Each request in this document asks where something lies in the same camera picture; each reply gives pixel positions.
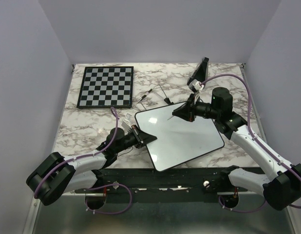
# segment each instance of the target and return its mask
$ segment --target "whiteboard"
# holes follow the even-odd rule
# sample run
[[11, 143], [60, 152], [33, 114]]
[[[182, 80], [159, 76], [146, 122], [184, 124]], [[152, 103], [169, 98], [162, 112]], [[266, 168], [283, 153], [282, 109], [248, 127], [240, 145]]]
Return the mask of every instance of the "whiteboard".
[[138, 112], [139, 128], [158, 139], [147, 144], [156, 170], [164, 171], [224, 146], [224, 141], [211, 119], [196, 117], [187, 122], [178, 117], [170, 120], [174, 109], [184, 103]]

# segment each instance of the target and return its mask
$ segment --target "white marble pattern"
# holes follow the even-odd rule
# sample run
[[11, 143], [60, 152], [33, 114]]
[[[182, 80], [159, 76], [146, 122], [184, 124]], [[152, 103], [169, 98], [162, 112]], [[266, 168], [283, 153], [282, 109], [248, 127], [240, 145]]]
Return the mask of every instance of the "white marble pattern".
[[[167, 96], [173, 102], [184, 101], [191, 91], [186, 86], [186, 81], [197, 64], [195, 63], [109, 63], [109, 64], [77, 64], [72, 83], [65, 104], [60, 129], [56, 139], [55, 151], [62, 155], [78, 155], [94, 150], [101, 142], [105, 141], [109, 131], [115, 127], [115, 119], [109, 109], [83, 109], [76, 107], [79, 90], [86, 66], [134, 66], [133, 104], [144, 93], [160, 83]], [[223, 73], [232, 73], [241, 77], [237, 64], [210, 64], [208, 76]], [[228, 88], [234, 98], [234, 111], [244, 118], [247, 114], [247, 93], [243, 84], [232, 77], [217, 78], [207, 83], [202, 96], [204, 101], [210, 101], [211, 91], [217, 86]], [[159, 87], [155, 89], [163, 96]], [[147, 109], [163, 106], [165, 103], [153, 93], [143, 100]], [[120, 120], [126, 113], [134, 114], [137, 108], [118, 109]], [[258, 133], [259, 129], [254, 114], [251, 115], [251, 126]], [[195, 167], [228, 167], [237, 165], [241, 167], [258, 166], [243, 149], [223, 136], [225, 146], [210, 154], [184, 163], [180, 168]], [[124, 154], [110, 166], [110, 168], [152, 168], [152, 163], [147, 150], [134, 148], [130, 153]]]

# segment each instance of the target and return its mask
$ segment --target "chessboard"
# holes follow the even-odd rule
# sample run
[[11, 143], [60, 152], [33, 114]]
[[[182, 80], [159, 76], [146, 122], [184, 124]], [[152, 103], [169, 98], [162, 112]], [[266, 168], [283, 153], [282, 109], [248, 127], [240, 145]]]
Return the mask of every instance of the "chessboard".
[[77, 108], [131, 108], [133, 67], [86, 67]]

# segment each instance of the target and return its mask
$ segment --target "white wall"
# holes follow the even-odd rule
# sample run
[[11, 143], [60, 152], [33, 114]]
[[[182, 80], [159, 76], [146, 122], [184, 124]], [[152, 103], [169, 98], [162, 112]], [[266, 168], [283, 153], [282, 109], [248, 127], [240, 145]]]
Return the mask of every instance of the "white wall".
[[39, 0], [74, 63], [245, 62], [280, 0]]
[[70, 78], [38, 1], [0, 1], [0, 234], [22, 233], [25, 181], [52, 149]]
[[245, 72], [268, 143], [301, 163], [301, 0], [281, 1]]

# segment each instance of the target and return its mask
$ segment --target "black metal base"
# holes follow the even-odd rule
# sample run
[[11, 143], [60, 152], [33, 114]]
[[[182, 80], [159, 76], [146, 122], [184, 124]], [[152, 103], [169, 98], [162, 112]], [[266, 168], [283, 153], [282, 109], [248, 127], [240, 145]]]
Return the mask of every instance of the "black metal base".
[[[218, 202], [218, 192], [233, 192], [232, 185], [206, 190], [203, 182], [216, 181], [225, 168], [169, 169], [158, 172], [155, 169], [103, 169], [94, 187], [118, 182], [126, 185], [133, 194], [133, 203], [171, 203], [171, 202]], [[257, 174], [263, 174], [259, 167], [244, 168]], [[77, 190], [76, 193], [97, 193], [98, 191]], [[127, 190], [110, 187], [107, 192], [109, 203], [127, 203]], [[103, 197], [96, 197], [98, 202]]]

